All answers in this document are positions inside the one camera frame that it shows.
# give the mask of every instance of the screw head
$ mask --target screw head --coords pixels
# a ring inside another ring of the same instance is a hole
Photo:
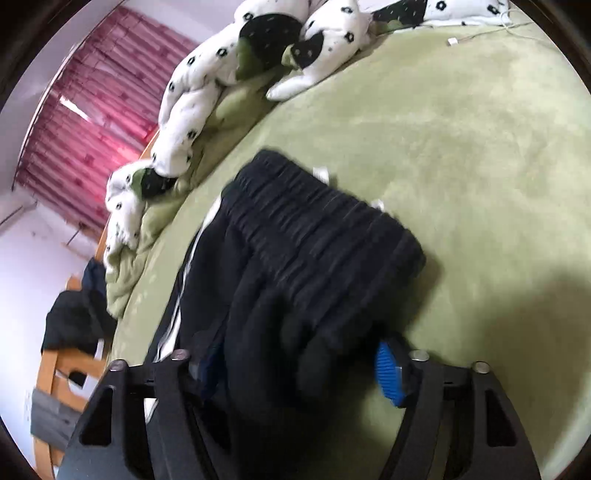
[[[487,374],[491,371],[491,366],[486,362],[474,362],[474,364],[472,365],[472,369],[477,374]]]
[[[413,350],[409,354],[411,360],[415,360],[417,362],[426,362],[429,360],[429,353],[425,350]]]
[[[186,360],[187,358],[189,358],[189,351],[188,350],[184,350],[182,348],[181,349],[178,349],[178,350],[175,350],[173,352],[173,354],[170,356],[170,358],[172,360],[176,360],[176,361]]]
[[[109,365],[109,370],[112,372],[121,372],[125,367],[127,367],[125,360],[113,360]]]

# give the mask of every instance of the green bedsheet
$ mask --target green bedsheet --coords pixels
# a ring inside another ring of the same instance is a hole
[[[277,106],[182,204],[147,255],[112,357],[142,362],[186,247],[262,147],[381,199],[428,261],[406,335],[446,362],[488,361],[544,478],[591,425],[591,96],[559,51],[469,28],[391,35]],[[360,366],[300,478],[377,478],[400,423]]]

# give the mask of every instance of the wooden chair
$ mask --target wooden chair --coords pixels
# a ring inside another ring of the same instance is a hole
[[[158,138],[158,132],[154,134],[152,140],[140,155],[140,159],[150,157],[150,150],[156,138]],[[95,258],[99,261],[103,260],[105,254],[106,236],[107,230],[105,228],[100,236],[95,254]],[[81,280],[76,276],[71,276],[66,283],[66,290],[81,289]],[[67,377],[71,372],[77,371],[90,377],[100,378],[105,371],[108,352],[108,345],[105,344],[102,359],[97,360],[75,348],[57,351],[45,350],[41,355],[41,364],[37,375],[37,389],[54,397],[62,404],[82,412],[86,407],[87,400],[71,391]],[[54,467],[61,465],[64,452],[49,446],[36,437],[33,437],[33,442],[37,474],[42,480],[55,480]]]

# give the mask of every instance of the chair backrest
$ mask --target chair backrest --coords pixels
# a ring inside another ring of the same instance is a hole
[[[76,277],[70,277],[66,285],[68,290],[80,290],[81,283]],[[87,400],[76,395],[68,382],[72,372],[81,372],[90,377],[100,378],[105,371],[106,359],[95,359],[75,348],[63,350],[44,350],[37,375],[37,390],[55,398],[63,405],[82,412]],[[64,456],[62,450],[49,446],[34,437],[35,463],[38,475],[43,480],[55,480],[54,466],[60,466]]]

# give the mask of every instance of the striped curtain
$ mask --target striped curtain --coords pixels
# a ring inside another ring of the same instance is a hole
[[[15,181],[99,236],[111,172],[137,160],[157,129],[164,88],[196,44],[118,7],[67,62],[38,113]]]

